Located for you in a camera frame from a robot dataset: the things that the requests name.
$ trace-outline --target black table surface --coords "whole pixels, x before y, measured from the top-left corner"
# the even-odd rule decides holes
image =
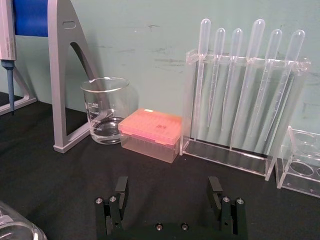
[[[68,131],[87,120],[68,109],[66,117]],[[320,200],[277,189],[274,176],[267,182],[188,155],[169,164],[90,136],[65,154],[53,144],[50,104],[36,102],[0,116],[0,200],[49,240],[95,240],[94,200],[111,196],[120,176],[129,177],[126,229],[157,222],[208,225],[207,179],[216,176],[225,195],[245,200],[250,240],[320,239]]]

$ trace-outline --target teal wall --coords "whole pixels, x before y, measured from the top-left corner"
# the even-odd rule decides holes
[[[185,53],[198,46],[199,26],[211,19],[211,32],[226,30],[224,52],[231,33],[244,32],[244,55],[252,23],[265,20],[264,54],[273,29],[283,32],[280,53],[285,54],[290,35],[305,31],[301,56],[312,62],[292,124],[320,133],[320,2],[319,0],[72,0],[89,48],[101,76],[124,77],[139,94],[139,105],[182,114]],[[39,101],[51,102],[48,39],[17,36],[16,65]],[[84,110],[81,82],[86,80],[76,55],[69,51],[67,106]],[[0,91],[7,91],[5,71],[0,70]]]

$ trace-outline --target screw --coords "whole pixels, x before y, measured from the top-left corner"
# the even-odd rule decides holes
[[[115,196],[110,197],[110,202],[115,202],[117,200],[117,198]]]
[[[244,204],[244,203],[245,203],[245,201],[243,201],[242,198],[238,198],[238,199],[236,200],[236,202],[237,202],[238,204]]]
[[[223,200],[224,202],[226,202],[226,203],[230,202],[230,199],[229,199],[227,196],[224,196],[224,197],[222,198],[222,200]]]
[[[163,226],[161,223],[157,223],[157,224],[155,225],[155,229],[156,229],[157,231],[161,231],[163,228],[164,228],[164,226]]]
[[[189,229],[189,226],[186,223],[182,223],[181,228],[182,228],[182,230],[187,231]]]
[[[102,202],[103,202],[103,200],[102,200],[101,197],[98,197],[98,198],[95,200],[95,203],[96,203],[96,204],[100,204],[100,203],[102,203]]]

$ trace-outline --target plastic pipette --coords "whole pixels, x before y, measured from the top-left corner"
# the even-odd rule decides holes
[[[290,43],[289,43],[289,47],[288,50],[286,51],[286,55],[285,55],[285,59],[284,59],[284,65],[285,65],[285,69],[282,73],[280,82],[279,82],[279,91],[278,94],[276,96],[276,100],[275,100],[275,106],[274,106],[274,110],[272,113],[272,118],[269,124],[265,124],[263,126],[263,128],[265,128],[265,126],[268,126],[268,132],[265,135],[265,139],[264,141],[267,140],[267,137],[269,135],[269,132],[271,131],[271,127],[276,119],[276,115],[278,113],[279,110],[279,106],[281,103],[281,100],[283,98],[284,95],[284,91],[289,79],[289,75],[291,73],[291,69],[293,66],[293,63],[297,61],[301,47],[302,47],[302,43],[304,42],[305,39],[305,32],[303,30],[297,30],[295,31],[290,39]]]
[[[214,99],[216,95],[216,86],[217,86],[217,80],[218,80],[219,60],[224,51],[225,35],[226,35],[226,31],[222,27],[215,32],[214,48],[213,48],[212,80],[211,80],[211,86],[210,86],[209,111],[208,111],[208,119],[207,119],[208,127],[210,127],[212,112],[214,110]]]
[[[253,129],[256,128],[257,120],[261,114],[263,100],[266,97],[266,91],[268,89],[268,80],[272,74],[272,66],[273,62],[275,61],[278,53],[278,49],[280,46],[282,38],[282,31],[280,29],[273,30],[270,36],[269,44],[265,53],[265,66],[264,71],[261,78],[261,83],[258,91],[258,95],[256,97],[256,101],[253,108],[252,118],[253,120],[250,121],[248,133],[252,136]]]
[[[229,87],[234,82],[234,73],[235,73],[235,63],[237,61],[237,57],[240,53],[240,47],[242,43],[242,30],[240,28],[237,28],[232,33],[232,39],[231,39],[231,49],[230,49],[230,64],[229,64],[229,70],[228,70],[228,76],[226,78],[226,85],[225,85],[225,92],[224,92],[224,98],[223,98],[223,106],[222,106],[222,124],[221,124],[221,130],[223,131],[226,124],[226,109],[227,105],[229,103],[228,94],[229,94]]]
[[[199,46],[198,46],[199,64],[198,64],[198,73],[196,78],[195,104],[194,104],[193,123],[192,123],[192,130],[194,132],[195,139],[197,139],[198,132],[199,132],[202,82],[204,77],[205,58],[208,54],[210,28],[211,28],[211,21],[207,18],[203,19],[200,25],[200,37],[199,37]]]
[[[254,74],[253,74],[253,62],[254,59],[258,56],[259,49],[260,49],[260,44],[261,40],[264,34],[265,30],[265,21],[263,19],[258,19],[253,23],[252,30],[251,30],[251,35],[250,35],[250,40],[249,40],[249,46],[248,50],[246,52],[246,69],[244,72],[244,78],[243,78],[243,83],[242,83],[242,89],[241,89],[241,94],[240,94],[240,99],[239,99],[239,104],[238,104],[238,109],[235,114],[235,120],[234,124],[232,127],[232,133],[231,133],[231,142],[230,142],[230,148],[232,148],[235,140],[235,135],[236,135],[236,128],[239,123],[241,123],[241,120],[243,119],[244,115],[244,104],[248,98],[248,88],[249,85],[252,81],[255,80]]]

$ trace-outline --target black metal clamp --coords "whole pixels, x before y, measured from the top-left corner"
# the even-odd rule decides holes
[[[245,201],[231,201],[222,196],[223,190],[217,177],[208,178],[207,195],[219,221],[219,230],[189,226],[187,223],[157,223],[152,226],[124,230],[122,220],[129,196],[128,177],[118,179],[115,195],[107,200],[95,200],[96,234],[98,240],[248,240]],[[106,217],[110,216],[112,232],[107,234]]]

